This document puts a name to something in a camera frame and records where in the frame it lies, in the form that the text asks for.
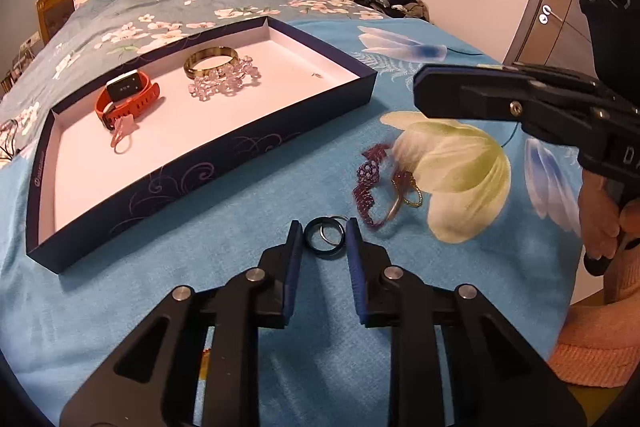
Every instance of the red smartwatch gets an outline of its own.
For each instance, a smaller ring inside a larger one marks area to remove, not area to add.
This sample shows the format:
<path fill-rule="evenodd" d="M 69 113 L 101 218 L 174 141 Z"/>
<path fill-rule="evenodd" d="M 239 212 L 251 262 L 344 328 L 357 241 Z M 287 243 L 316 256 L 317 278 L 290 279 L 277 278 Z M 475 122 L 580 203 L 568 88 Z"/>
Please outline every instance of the red smartwatch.
<path fill-rule="evenodd" d="M 158 84 L 152 84 L 142 71 L 129 71 L 107 82 L 95 102 L 95 114 L 107 129 L 113 131 L 118 118 L 129 114 L 133 118 L 139 117 L 158 96 Z"/>

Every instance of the pile of clothes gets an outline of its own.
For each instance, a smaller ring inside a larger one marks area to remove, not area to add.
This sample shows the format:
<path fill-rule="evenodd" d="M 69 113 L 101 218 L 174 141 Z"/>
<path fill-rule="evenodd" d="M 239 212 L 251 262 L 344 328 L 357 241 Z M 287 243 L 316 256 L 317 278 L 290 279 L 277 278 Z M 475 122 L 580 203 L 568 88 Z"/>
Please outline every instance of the pile of clothes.
<path fill-rule="evenodd" d="M 394 19 L 411 17 L 429 22 L 429 10 L 421 0 L 354 0 Z"/>

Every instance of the bed sheet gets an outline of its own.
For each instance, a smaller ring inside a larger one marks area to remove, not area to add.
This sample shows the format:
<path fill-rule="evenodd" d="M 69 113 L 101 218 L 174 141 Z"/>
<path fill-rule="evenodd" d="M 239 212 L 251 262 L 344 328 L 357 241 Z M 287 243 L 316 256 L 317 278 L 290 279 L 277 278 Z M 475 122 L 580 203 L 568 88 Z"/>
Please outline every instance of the bed sheet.
<path fill-rule="evenodd" d="M 0 120 L 20 118 L 23 150 L 0 168 L 0 349 L 53 423 L 171 288 L 222 285 L 280 244 L 292 219 L 304 224 L 321 215 L 356 215 L 351 191 L 361 152 L 412 130 L 427 141 L 447 137 L 448 159 L 426 158 L 441 184 L 428 187 L 422 207 L 403 208 L 378 232 L 363 226 L 365 239 L 425 282 L 477 285 L 549 356 L 580 254 L 575 150 L 530 139 L 513 124 L 426 121 L 415 112 L 410 89 L 423 63 L 491 59 L 428 23 L 379 20 L 343 1 L 91 0 L 2 100 Z M 47 110 L 146 46 L 260 11 L 375 68 L 371 102 L 281 146 L 279 137 L 256 137 L 256 148 L 274 150 L 169 205 L 61 276 L 29 259 L 26 191 Z M 471 192 L 447 188 L 446 172 L 456 173 L 454 183 L 467 180 Z M 346 259 L 305 253 L 289 327 L 260 332 L 262 425 L 386 425 L 389 347 L 388 331 L 359 325 Z"/>

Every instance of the watch screen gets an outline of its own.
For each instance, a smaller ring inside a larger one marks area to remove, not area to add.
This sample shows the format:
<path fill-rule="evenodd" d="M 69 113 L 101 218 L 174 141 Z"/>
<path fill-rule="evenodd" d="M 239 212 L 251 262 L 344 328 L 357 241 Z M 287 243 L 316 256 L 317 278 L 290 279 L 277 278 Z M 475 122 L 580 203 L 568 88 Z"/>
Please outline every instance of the watch screen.
<path fill-rule="evenodd" d="M 119 102 L 142 91 L 144 85 L 138 72 L 132 71 L 110 80 L 106 87 L 111 102 Z"/>

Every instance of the metal screw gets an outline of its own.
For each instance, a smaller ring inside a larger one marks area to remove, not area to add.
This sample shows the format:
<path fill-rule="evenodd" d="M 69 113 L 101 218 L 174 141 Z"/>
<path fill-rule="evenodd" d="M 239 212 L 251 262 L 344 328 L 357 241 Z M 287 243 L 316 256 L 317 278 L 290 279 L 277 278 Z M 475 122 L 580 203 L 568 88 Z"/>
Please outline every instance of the metal screw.
<path fill-rule="evenodd" d="M 402 268 L 399 266 L 387 266 L 385 268 L 384 274 L 387 279 L 391 279 L 392 281 L 395 281 L 400 279 L 404 275 L 404 272 L 402 271 Z"/>
<path fill-rule="evenodd" d="M 509 104 L 509 110 L 511 111 L 511 114 L 517 118 L 522 114 L 522 104 L 517 100 L 514 100 Z"/>
<path fill-rule="evenodd" d="M 473 285 L 463 284 L 458 288 L 458 293 L 463 299 L 475 299 L 478 295 L 478 290 Z"/>
<path fill-rule="evenodd" d="M 609 113 L 604 109 L 596 108 L 595 112 L 599 118 L 602 118 L 603 120 L 609 120 Z"/>
<path fill-rule="evenodd" d="M 171 296 L 177 301 L 184 301 L 191 297 L 191 288 L 187 286 L 178 286 L 171 292 Z"/>
<path fill-rule="evenodd" d="M 247 270 L 244 276 L 251 282 L 258 282 L 264 279 L 264 270 L 262 268 L 252 268 Z"/>

